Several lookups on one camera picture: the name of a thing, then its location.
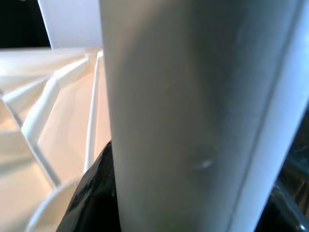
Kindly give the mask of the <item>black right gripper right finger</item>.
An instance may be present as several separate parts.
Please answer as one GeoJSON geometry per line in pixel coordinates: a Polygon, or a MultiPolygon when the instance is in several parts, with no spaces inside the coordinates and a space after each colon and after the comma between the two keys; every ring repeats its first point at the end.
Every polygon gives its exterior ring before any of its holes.
{"type": "Polygon", "coordinates": [[[287,193],[274,191],[259,219],[259,231],[303,232],[304,216],[287,193]]]}

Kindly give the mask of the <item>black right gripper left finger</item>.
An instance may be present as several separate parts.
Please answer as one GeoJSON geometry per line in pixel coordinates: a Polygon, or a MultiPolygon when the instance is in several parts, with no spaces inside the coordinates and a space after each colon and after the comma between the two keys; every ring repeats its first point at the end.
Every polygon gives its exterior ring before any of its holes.
{"type": "Polygon", "coordinates": [[[83,175],[57,230],[59,232],[121,231],[111,141],[83,175]]]}

